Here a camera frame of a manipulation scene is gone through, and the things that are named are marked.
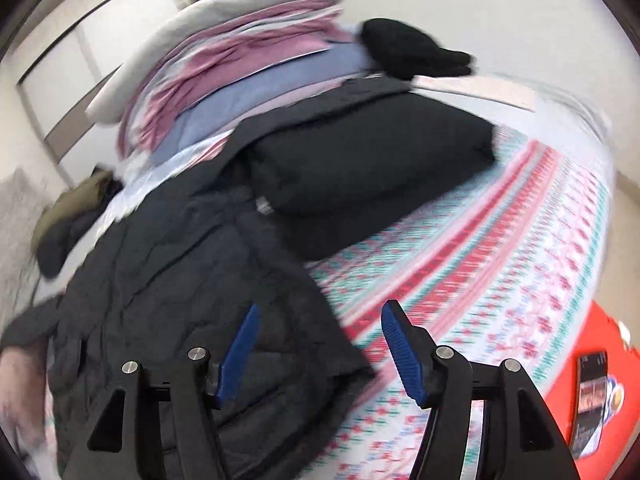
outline patterned bed sheet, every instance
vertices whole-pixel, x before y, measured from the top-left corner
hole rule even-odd
[[[212,153],[206,145],[200,150]],[[597,285],[609,186],[589,168],[506,126],[496,129],[495,151],[492,170],[309,266],[377,378],[303,472],[305,480],[408,478],[428,412],[405,396],[383,338],[380,308],[389,298],[437,343],[469,360],[518,359],[543,395],[562,369]],[[205,158],[195,150],[182,168]],[[138,190],[142,196],[127,207],[149,190]],[[118,216],[105,214],[107,226]],[[48,388],[46,410],[54,458]],[[481,402],[475,402],[463,479],[475,472],[481,419]]]

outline black phone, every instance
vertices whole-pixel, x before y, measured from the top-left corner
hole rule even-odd
[[[597,451],[606,402],[607,353],[595,352],[578,357],[578,389],[570,446],[574,460]]]

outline metal screw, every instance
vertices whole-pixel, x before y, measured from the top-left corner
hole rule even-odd
[[[207,355],[207,351],[200,346],[196,346],[196,348],[189,350],[189,359],[192,361],[202,359],[205,355]]]
[[[135,361],[127,361],[122,365],[122,371],[126,374],[132,374],[138,369],[138,363]]]
[[[438,346],[438,348],[436,348],[436,355],[441,359],[451,359],[453,357],[453,350],[448,346]]]
[[[516,359],[507,359],[504,362],[504,367],[507,368],[507,370],[510,372],[517,372],[522,368],[522,366],[520,366],[520,363],[517,362]]]

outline beige floor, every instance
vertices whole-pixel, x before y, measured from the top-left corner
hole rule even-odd
[[[604,270],[595,297],[640,348],[640,206],[616,190]]]

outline jacket sleeve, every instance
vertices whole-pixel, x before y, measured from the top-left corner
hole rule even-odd
[[[51,336],[58,326],[61,298],[51,298],[16,317],[2,334],[0,352],[8,346],[26,348],[40,338]]]

